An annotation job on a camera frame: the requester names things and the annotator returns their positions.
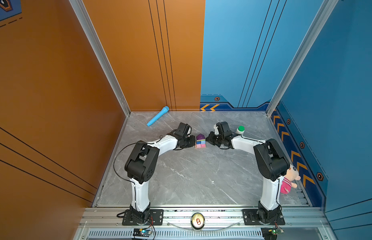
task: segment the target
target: building block stack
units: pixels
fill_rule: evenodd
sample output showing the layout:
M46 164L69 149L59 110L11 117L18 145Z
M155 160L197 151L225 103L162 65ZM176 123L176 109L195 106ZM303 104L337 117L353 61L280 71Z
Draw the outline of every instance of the building block stack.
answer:
M197 136L197 144L195 144L195 148L203 148L206 147L206 138L203 134L199 134Z

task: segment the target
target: orange chevron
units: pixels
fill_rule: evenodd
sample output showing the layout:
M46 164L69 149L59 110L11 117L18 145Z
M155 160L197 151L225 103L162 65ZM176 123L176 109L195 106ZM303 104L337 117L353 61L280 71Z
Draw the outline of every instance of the orange chevron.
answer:
M214 107L210 108L211 111L215 111L214 108L216 108L217 106L219 106L219 104L215 105Z
M201 108L201 110L202 110L202 111L206 111L206 110L205 110L205 107L207 107L208 105L209 105L209 104L204 105L204 106Z
M305 166L305 165L303 165L302 163L300 163L300 162L297 162L296 163L296 170L299 172L299 167L303 167L304 169L306 169L307 170L307 167Z
M276 119L276 118L280 118L280 117L277 116L277 115L274 116L274 125L275 125L275 119Z
M279 133L279 127L284 127L284 125L282 123L278 123L277 126L278 126L277 132Z
M306 188L306 180L309 180L310 182L312 182L313 184L315 184L314 180L312 180L311 178L309 178L306 175L303 175L303 186L304 186L304 188Z
M291 161L294 162L294 156L301 157L301 155L297 152L291 151Z
M283 132L283 131L282 131L282 137L281 137L281 138L282 138L282 142L283 142L283 136L284 136L284 135L290 136L290 134L289 134L288 132Z

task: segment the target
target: plush toy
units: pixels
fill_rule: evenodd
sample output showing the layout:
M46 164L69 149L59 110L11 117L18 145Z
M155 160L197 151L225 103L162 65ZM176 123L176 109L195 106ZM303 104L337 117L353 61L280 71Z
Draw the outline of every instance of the plush toy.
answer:
M298 185L292 182L294 180L301 180L301 176L299 176L299 172L296 168L290 164L290 168L287 170L282 181L281 193L288 194L291 191L291 187L297 188Z

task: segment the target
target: black mounting plate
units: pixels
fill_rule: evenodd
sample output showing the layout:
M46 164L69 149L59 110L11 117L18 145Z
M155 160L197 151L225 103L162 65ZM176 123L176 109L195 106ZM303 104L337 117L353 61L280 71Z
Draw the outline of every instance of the black mounting plate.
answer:
M245 221L245 225L264 225L264 224L259 222L259 217L256 213L257 211L258 211L258 209L242 209L242 215L243 215L243 220ZM284 217L283 217L282 213L279 214L279 218L276 220L276 223L278 225L286 224L284 222Z
M163 209L150 209L150 217L153 217L153 225L160 226L163 223ZM142 226L149 226L151 224L151 220L148 220L147 223L143 224ZM123 216L123 226L140 226L136 221L133 221L131 218L131 211L126 210L125 215Z

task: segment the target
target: white bottle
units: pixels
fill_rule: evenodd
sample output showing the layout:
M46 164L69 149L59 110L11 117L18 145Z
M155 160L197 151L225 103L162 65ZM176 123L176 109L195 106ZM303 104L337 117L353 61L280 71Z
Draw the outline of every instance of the white bottle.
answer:
M245 127L243 126L239 126L235 131L236 134L240 134L240 135L243 135L244 132L245 132Z

